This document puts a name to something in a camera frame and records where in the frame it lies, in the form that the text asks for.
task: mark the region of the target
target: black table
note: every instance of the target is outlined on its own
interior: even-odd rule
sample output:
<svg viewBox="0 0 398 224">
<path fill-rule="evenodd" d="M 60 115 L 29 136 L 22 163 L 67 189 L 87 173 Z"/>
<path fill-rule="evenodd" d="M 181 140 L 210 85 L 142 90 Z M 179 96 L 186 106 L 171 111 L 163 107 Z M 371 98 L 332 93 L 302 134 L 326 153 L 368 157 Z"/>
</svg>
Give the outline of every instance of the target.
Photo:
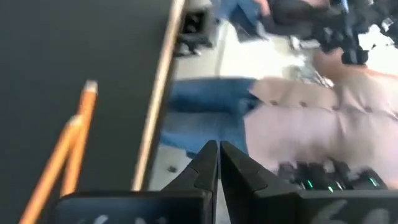
<svg viewBox="0 0 398 224">
<path fill-rule="evenodd" d="M 87 79 L 99 93 L 78 190 L 145 185 L 183 4 L 0 0 L 2 223 L 17 223 Z"/>
</svg>

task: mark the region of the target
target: black plastic object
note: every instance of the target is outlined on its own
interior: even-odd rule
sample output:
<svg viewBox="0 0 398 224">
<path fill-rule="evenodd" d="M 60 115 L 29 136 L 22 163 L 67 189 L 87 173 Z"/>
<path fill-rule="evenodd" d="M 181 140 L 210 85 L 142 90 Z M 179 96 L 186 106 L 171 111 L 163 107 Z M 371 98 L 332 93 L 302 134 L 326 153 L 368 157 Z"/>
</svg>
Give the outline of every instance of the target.
<svg viewBox="0 0 398 224">
<path fill-rule="evenodd" d="M 398 221 L 397 191 L 297 190 L 228 142 L 221 143 L 220 154 L 231 224 Z"/>
<path fill-rule="evenodd" d="M 187 11 L 177 37 L 175 57 L 200 55 L 200 49 L 213 48 L 218 38 L 218 23 L 211 8 L 204 7 Z"/>
<path fill-rule="evenodd" d="M 69 195 L 55 205 L 50 223 L 214 223 L 217 175 L 218 146 L 210 141 L 162 191 Z"/>
<path fill-rule="evenodd" d="M 398 221 L 397 191 L 299 190 L 228 142 L 221 142 L 220 156 L 218 153 L 217 143 L 210 141 L 160 192 L 66 196 L 52 210 L 50 223 L 213 224 L 218 164 L 221 164 L 221 181 L 231 224 L 383 224 Z M 348 171 L 343 166 L 339 170 Z M 363 178 L 377 176 L 371 170 L 362 175 Z"/>
</svg>

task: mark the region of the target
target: floor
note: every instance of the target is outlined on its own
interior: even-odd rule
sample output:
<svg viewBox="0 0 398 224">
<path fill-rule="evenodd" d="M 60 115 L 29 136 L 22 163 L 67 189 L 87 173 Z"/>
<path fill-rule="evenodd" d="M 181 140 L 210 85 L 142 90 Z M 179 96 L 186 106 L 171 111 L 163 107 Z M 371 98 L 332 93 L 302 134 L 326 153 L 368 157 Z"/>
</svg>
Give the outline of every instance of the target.
<svg viewBox="0 0 398 224">
<path fill-rule="evenodd" d="M 295 63 L 297 59 L 291 56 L 286 39 L 274 37 L 272 42 L 259 40 L 241 44 L 233 27 L 224 23 L 217 47 L 203 50 L 200 57 L 180 59 L 174 79 L 286 77 L 286 68 Z M 165 187 L 189 162 L 184 150 L 159 146 L 150 189 L 160 190 Z M 218 184 L 216 223 L 230 223 L 221 182 Z"/>
</svg>

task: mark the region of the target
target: yellow pencil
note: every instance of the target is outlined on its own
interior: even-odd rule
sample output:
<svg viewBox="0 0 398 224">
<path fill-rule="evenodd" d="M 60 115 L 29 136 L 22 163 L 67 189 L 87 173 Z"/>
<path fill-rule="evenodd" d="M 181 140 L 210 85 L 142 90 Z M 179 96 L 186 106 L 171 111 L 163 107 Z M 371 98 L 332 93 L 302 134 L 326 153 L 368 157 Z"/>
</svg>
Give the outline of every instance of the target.
<svg viewBox="0 0 398 224">
<path fill-rule="evenodd" d="M 70 151 L 70 158 L 65 169 L 65 177 L 61 189 L 61 196 L 73 193 L 78 183 L 81 162 L 85 153 L 85 146 L 90 130 L 91 117 L 93 115 L 97 97 L 98 85 L 95 81 L 87 81 L 81 93 L 78 114 L 83 118 L 81 131 Z"/>
<path fill-rule="evenodd" d="M 55 181 L 62 170 L 65 159 L 68 156 L 69 146 L 73 142 L 82 125 L 80 115 L 73 116 L 63 129 L 54 152 L 51 155 L 45 169 L 40 177 L 36 188 L 26 206 L 19 224 L 34 224 L 51 193 Z"/>
</svg>

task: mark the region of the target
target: jeans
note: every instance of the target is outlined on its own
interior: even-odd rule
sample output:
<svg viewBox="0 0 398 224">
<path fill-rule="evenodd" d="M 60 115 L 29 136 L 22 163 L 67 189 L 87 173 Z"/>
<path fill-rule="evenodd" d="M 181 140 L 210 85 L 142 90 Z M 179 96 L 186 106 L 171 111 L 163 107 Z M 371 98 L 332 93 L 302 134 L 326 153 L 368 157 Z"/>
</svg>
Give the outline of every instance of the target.
<svg viewBox="0 0 398 224">
<path fill-rule="evenodd" d="M 209 141 L 228 141 L 247 153 L 243 116 L 259 103 L 248 92 L 253 79 L 176 81 L 160 143 L 197 154 Z"/>
</svg>

